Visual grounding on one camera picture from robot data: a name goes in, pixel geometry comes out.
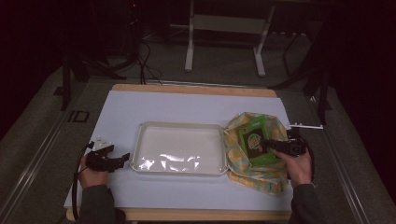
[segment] dark sleeve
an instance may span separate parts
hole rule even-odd
[[[327,223],[313,185],[299,185],[293,189],[292,214],[289,224]]]
[[[92,186],[82,191],[77,224],[91,223],[116,223],[114,199],[107,193],[106,185]]]

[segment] white tray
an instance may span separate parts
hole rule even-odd
[[[222,175],[223,129],[217,124],[141,124],[131,167],[142,174]]]

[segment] yellow patterned bag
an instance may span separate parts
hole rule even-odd
[[[232,119],[225,131],[224,139],[228,166],[228,176],[233,182],[242,184],[260,192],[277,195],[286,190],[288,185],[285,162],[276,160],[270,164],[253,167],[244,149],[238,132],[259,116],[265,116],[264,130],[268,138],[287,141],[285,127],[276,116],[245,112]]]

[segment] person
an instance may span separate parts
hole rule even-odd
[[[312,160],[309,150],[299,157],[292,157],[273,150],[274,154],[285,161],[291,186],[293,199],[291,200],[291,217],[289,224],[325,224],[326,220],[315,194],[312,179]]]
[[[284,160],[293,187],[291,217],[289,224],[325,224],[323,212],[312,180],[312,160],[309,150],[294,158],[273,150]],[[117,223],[114,200],[107,192],[107,172],[96,172],[86,167],[86,157],[81,159],[81,172],[78,177],[83,188],[78,224]]]

